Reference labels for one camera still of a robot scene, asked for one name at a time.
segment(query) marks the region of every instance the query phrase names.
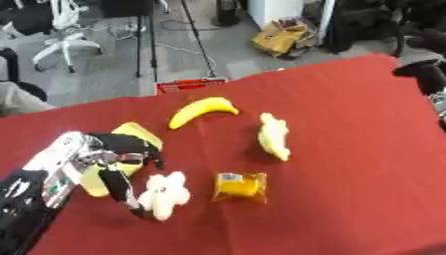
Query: table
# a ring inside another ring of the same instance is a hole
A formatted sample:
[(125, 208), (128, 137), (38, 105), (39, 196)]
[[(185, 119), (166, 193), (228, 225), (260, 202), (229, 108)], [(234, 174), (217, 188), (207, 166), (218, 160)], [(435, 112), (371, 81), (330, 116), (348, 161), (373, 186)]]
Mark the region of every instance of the table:
[[(396, 254), (446, 241), (446, 142), (411, 79), (375, 55), (253, 76), (151, 98), (123, 98), (0, 120), (0, 175), (61, 132), (138, 122), (165, 142), (191, 201), (164, 223), (139, 220), (110, 198), (76, 190), (32, 255)], [(172, 113), (209, 96), (239, 116), (209, 114), (168, 130)], [(260, 150), (261, 112), (286, 120), (291, 160)], [(269, 174), (267, 204), (212, 203), (217, 172)], [(132, 177), (143, 190), (151, 165)]]

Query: banana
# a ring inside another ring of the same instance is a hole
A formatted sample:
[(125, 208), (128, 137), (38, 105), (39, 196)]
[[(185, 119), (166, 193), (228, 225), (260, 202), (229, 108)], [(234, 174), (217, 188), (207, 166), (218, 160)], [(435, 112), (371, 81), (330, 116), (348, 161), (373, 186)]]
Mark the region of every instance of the banana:
[(224, 98), (207, 98), (196, 101), (176, 113), (170, 120), (169, 127), (177, 129), (190, 122), (192, 119), (209, 112), (229, 112), (238, 115), (239, 111)]

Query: yellow wrapper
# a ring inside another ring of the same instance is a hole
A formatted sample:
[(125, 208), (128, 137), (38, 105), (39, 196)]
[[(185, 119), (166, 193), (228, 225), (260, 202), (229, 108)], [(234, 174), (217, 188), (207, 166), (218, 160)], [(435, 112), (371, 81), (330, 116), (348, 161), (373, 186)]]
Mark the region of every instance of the yellow wrapper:
[(267, 174), (258, 173), (219, 173), (215, 180), (213, 201), (230, 197), (248, 197), (266, 202)]

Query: floor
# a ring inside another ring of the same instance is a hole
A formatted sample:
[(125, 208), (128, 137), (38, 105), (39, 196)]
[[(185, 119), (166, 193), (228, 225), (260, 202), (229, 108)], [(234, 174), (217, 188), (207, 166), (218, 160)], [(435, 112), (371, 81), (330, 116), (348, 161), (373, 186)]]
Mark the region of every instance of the floor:
[[(187, 2), (199, 29), (214, 28), (210, 23), (215, 13), (214, 1), (187, 0)], [(181, 23), (165, 23), (168, 20), (185, 21), (179, 0), (169, 0), (169, 3), (172, 10), (170, 14), (164, 14), (161, 9), (157, 9), (155, 14), (159, 79), (168, 82), (205, 77), (208, 71), (203, 58), (190, 53), (199, 51), (193, 34), (190, 31), (165, 29), (188, 29), (188, 26)], [(91, 10), (84, 17), (82, 23), (91, 28), (85, 30), (86, 34), (89, 39), (103, 46), (104, 53), (98, 56), (94, 50), (75, 50), (73, 52), (74, 66), (77, 71), (75, 74), (67, 72), (60, 55), (51, 56), (42, 63), (46, 72), (34, 71), (31, 59), (44, 48), (43, 41), (46, 37), (43, 35), (15, 40), (8, 40), (4, 35), (0, 35), (0, 45), (17, 51), (21, 62), (22, 80), (37, 84), (46, 90), (49, 102), (55, 106), (71, 106), (124, 96), (152, 96), (154, 89), (149, 66), (148, 33), (144, 32), (142, 42), (142, 78), (136, 79), (134, 77), (136, 41), (134, 39), (117, 40), (110, 33), (112, 30), (119, 35), (122, 34), (123, 26), (131, 19), (102, 19), (98, 8), (92, 3)], [(362, 42), (339, 55), (313, 49), (301, 59), (288, 62), (271, 58), (254, 49), (250, 45), (250, 39), (258, 32), (259, 28), (248, 15), (242, 15), (242, 22), (234, 27), (201, 31), (201, 39), (215, 64), (215, 73), (218, 76), (237, 80), (280, 68), (317, 64), (375, 52), (388, 53), (392, 46), (391, 42)], [(190, 52), (175, 50), (171, 47)], [(431, 56), (432, 54), (424, 51), (406, 49), (400, 62), (405, 64), (428, 59)], [(0, 77), (5, 77), (3, 68), (0, 68)]]

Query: yellow sponge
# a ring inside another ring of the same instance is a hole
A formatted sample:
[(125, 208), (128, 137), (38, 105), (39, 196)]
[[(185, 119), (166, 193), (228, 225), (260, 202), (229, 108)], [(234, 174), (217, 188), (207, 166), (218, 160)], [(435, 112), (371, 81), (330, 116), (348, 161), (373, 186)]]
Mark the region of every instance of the yellow sponge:
[[(121, 133), (121, 134), (129, 134), (134, 135), (138, 138), (144, 139), (159, 150), (162, 150), (162, 140), (159, 139), (156, 135), (146, 130), (144, 127), (141, 127), (136, 123), (126, 123), (115, 130), (112, 133)], [(142, 168), (141, 164), (125, 164), (125, 163), (117, 163), (117, 168), (122, 170), (127, 176), (131, 176), (136, 171)], [(103, 184), (103, 181), (98, 176), (98, 171), (102, 168), (98, 165), (93, 165), (84, 173), (84, 176), (81, 180), (81, 186), (84, 190), (91, 196), (94, 197), (103, 197), (109, 195), (109, 190)]]

